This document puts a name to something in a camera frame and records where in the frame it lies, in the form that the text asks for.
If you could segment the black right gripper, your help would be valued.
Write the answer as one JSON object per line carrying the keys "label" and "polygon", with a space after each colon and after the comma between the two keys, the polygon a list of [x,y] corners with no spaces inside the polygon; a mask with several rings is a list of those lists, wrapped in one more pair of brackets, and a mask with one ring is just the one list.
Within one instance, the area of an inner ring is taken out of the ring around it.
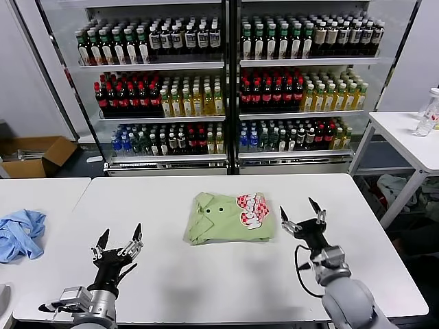
{"label": "black right gripper", "polygon": [[283,207],[280,206],[281,226],[286,232],[295,233],[296,239],[303,240],[307,244],[311,255],[317,256],[322,253],[323,249],[330,246],[324,237],[327,228],[326,210],[321,209],[312,198],[309,198],[309,203],[317,216],[316,219],[308,219],[295,224],[289,220]]}

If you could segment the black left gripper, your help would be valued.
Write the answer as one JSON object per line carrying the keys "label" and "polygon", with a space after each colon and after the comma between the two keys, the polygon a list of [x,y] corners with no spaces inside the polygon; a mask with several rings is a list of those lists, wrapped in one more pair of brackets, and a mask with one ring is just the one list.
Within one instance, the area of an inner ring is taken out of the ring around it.
{"label": "black left gripper", "polygon": [[92,283],[92,290],[118,291],[121,280],[133,270],[137,264],[133,264],[125,272],[121,272],[125,266],[133,263],[143,248],[141,223],[138,223],[132,240],[123,249],[106,250],[110,229],[107,228],[98,238],[93,253],[93,264],[98,268],[97,275]]}

